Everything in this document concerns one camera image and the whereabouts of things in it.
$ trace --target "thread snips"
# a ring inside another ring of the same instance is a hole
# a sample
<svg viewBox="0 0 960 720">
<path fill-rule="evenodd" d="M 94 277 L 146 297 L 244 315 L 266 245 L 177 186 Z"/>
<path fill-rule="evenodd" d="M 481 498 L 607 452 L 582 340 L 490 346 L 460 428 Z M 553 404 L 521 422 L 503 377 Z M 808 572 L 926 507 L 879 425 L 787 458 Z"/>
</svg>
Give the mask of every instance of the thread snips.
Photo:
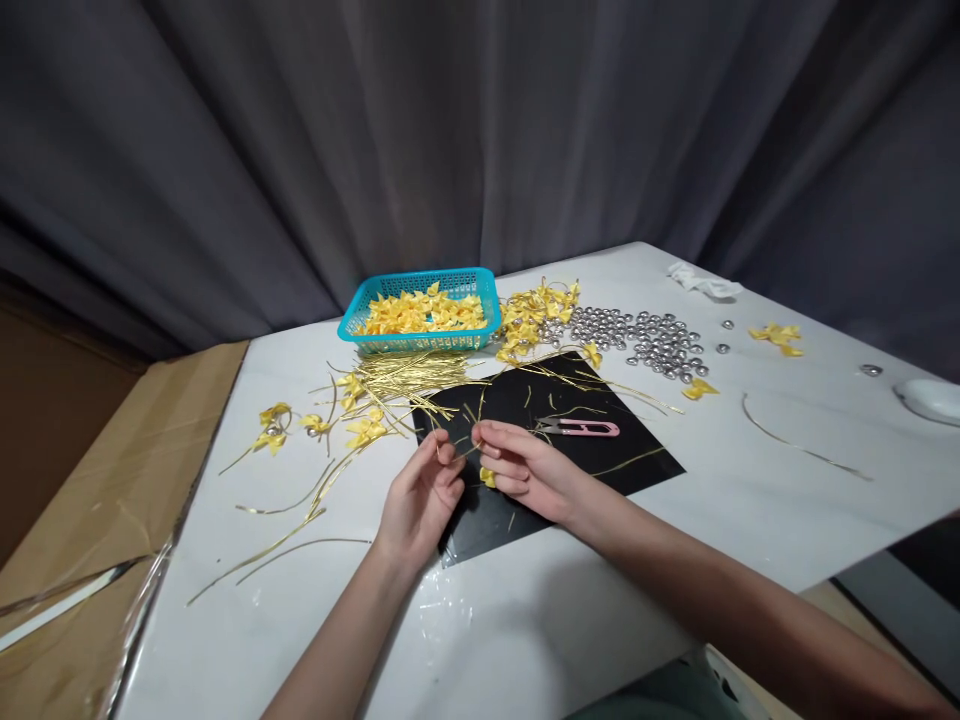
<svg viewBox="0 0 960 720">
<path fill-rule="evenodd" d="M 537 418 L 537 431 L 551 435 L 582 435 L 584 437 L 616 437 L 620 428 L 615 423 L 573 418 Z"/>
</svg>

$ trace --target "hand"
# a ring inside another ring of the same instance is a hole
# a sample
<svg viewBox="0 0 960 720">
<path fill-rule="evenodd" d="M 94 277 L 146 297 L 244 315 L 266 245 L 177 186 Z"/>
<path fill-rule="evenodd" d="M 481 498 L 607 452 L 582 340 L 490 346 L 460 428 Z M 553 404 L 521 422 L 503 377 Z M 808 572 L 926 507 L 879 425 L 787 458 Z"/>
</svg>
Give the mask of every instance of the hand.
<svg viewBox="0 0 960 720">
<path fill-rule="evenodd" d="M 374 548 L 392 562 L 418 572 L 440 542 L 453 509 L 463 495 L 463 457 L 446 430 L 434 430 L 394 479 L 383 506 Z"/>
<path fill-rule="evenodd" d="M 482 441 L 480 464 L 493 470 L 497 489 L 547 520 L 566 525 L 577 497 L 596 482 L 559 450 L 516 425 L 481 420 L 471 432 Z"/>
</svg>

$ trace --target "black mat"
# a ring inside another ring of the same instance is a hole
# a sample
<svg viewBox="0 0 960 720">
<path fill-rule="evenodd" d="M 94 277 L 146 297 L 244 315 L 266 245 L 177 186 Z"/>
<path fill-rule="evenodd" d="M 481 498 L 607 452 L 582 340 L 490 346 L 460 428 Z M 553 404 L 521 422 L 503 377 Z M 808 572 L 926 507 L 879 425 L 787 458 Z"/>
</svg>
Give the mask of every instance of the black mat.
<svg viewBox="0 0 960 720">
<path fill-rule="evenodd" d="M 576 377 L 577 371 L 590 372 L 597 377 L 587 363 L 582 362 L 574 353 L 549 358 L 538 364 L 570 377 Z M 439 405 L 460 409 L 452 420 L 444 420 L 442 417 L 437 417 L 436 420 L 440 427 L 450 432 L 452 441 L 460 440 L 457 448 L 461 453 L 471 448 L 469 435 L 472 425 L 469 415 L 463 411 L 463 406 L 468 405 L 476 414 L 482 391 L 481 385 L 464 385 L 442 390 L 432 398 Z M 528 394 L 530 401 L 527 407 L 524 407 Z M 558 450 L 588 473 L 608 470 L 660 447 L 657 439 L 614 393 L 578 390 L 556 378 L 524 370 L 505 372 L 487 387 L 482 418 L 501 420 L 531 429 L 537 424 L 536 418 L 563 413 L 576 406 L 601 410 L 606 414 L 581 409 L 564 417 L 603 420 L 616 423 L 620 428 L 620 435 L 616 438 L 550 436 Z M 422 410 L 415 411 L 413 417 L 418 438 L 422 442 L 433 426 Z M 631 495 L 683 472 L 680 463 L 666 450 L 662 450 L 625 468 L 601 475 L 599 479 L 617 492 Z M 498 490 L 484 486 L 480 482 L 479 452 L 471 453 L 467 458 L 463 480 L 467 486 L 466 491 L 446 533 L 440 539 L 440 556 L 444 567 L 482 555 L 552 524 Z"/>
</svg>

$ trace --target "white bowl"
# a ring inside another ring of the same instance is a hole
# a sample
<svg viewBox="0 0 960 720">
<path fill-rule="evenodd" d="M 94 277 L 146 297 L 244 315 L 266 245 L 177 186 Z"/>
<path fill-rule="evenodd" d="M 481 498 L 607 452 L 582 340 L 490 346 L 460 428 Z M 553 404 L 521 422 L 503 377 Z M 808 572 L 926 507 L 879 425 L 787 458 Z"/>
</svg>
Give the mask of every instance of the white bowl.
<svg viewBox="0 0 960 720">
<path fill-rule="evenodd" d="M 917 415 L 960 426 L 960 385 L 939 380 L 907 380 L 893 391 Z"/>
</svg>

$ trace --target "teal plastic basket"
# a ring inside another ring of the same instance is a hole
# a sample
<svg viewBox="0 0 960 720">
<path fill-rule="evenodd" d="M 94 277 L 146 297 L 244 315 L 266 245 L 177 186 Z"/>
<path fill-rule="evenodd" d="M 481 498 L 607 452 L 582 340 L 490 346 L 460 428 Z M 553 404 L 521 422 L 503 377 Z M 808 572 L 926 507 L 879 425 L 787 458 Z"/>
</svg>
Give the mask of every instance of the teal plastic basket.
<svg viewBox="0 0 960 720">
<path fill-rule="evenodd" d="M 487 319 L 487 327 L 482 330 L 458 330 L 456 332 L 406 333 L 400 335 L 355 335 L 370 317 L 370 301 L 377 294 L 384 297 L 400 297 L 406 290 L 409 293 L 427 288 L 440 282 L 440 290 L 446 290 L 449 297 L 461 300 L 467 295 L 478 295 Z M 341 340 L 356 343 L 365 353 L 376 352 L 413 352 L 417 350 L 478 350 L 486 345 L 490 336 L 500 329 L 500 301 L 497 298 L 497 284 L 493 273 L 486 268 L 459 268 L 457 270 L 436 270 L 434 272 L 396 273 L 394 275 L 375 275 L 368 278 L 357 290 L 350 307 L 347 308 L 337 334 Z"/>
</svg>

